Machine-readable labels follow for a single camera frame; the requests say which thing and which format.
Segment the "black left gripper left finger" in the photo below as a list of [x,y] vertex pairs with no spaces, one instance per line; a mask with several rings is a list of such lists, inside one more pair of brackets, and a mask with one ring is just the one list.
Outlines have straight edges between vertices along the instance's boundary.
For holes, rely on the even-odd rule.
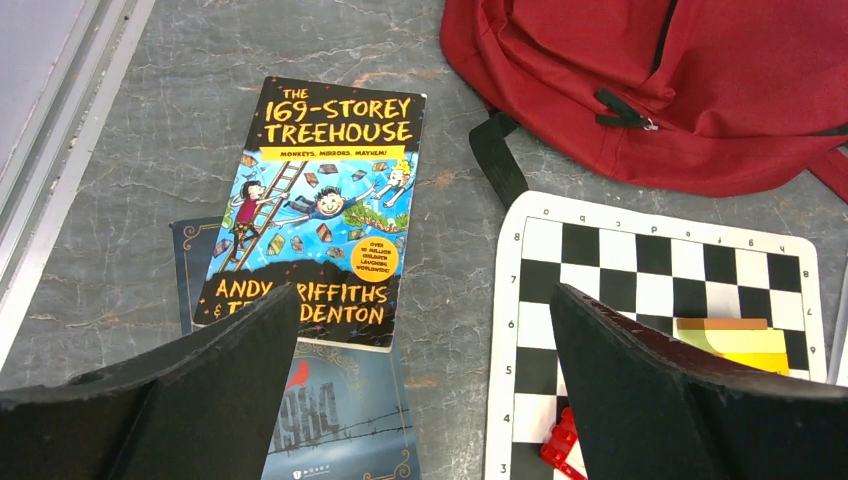
[[299,328],[292,286],[64,384],[1,395],[5,479],[257,479]]

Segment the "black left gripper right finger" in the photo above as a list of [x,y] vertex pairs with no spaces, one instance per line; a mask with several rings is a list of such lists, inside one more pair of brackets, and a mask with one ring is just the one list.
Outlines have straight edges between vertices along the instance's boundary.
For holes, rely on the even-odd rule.
[[843,479],[847,391],[745,366],[556,284],[550,316],[593,479]]

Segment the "red backpack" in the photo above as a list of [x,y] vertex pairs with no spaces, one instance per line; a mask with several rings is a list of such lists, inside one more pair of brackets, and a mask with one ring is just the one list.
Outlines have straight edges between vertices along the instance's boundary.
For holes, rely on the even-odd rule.
[[469,141],[505,205],[518,127],[624,183],[728,197],[807,170],[847,194],[843,1],[449,1],[440,43],[490,110]]

